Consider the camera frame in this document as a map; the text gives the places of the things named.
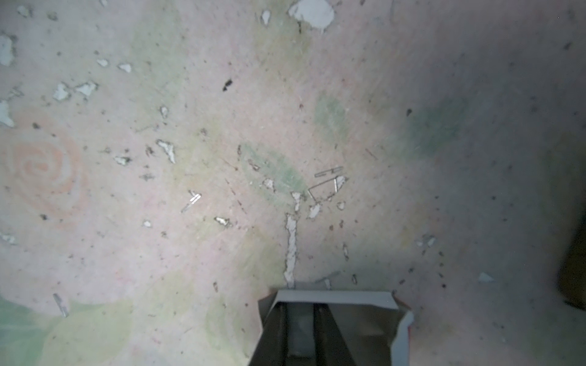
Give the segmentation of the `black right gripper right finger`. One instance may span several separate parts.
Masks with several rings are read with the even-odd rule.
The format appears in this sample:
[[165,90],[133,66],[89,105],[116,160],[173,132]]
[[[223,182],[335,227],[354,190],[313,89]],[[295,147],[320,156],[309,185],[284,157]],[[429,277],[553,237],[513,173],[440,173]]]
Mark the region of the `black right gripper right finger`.
[[330,307],[314,305],[315,360],[318,366],[355,366]]

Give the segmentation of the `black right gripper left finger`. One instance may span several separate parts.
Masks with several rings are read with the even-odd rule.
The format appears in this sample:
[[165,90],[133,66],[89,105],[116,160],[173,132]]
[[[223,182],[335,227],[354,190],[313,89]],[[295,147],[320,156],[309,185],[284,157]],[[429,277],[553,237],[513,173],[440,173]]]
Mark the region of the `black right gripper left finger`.
[[284,366],[288,354],[288,314],[283,303],[270,311],[249,366]]

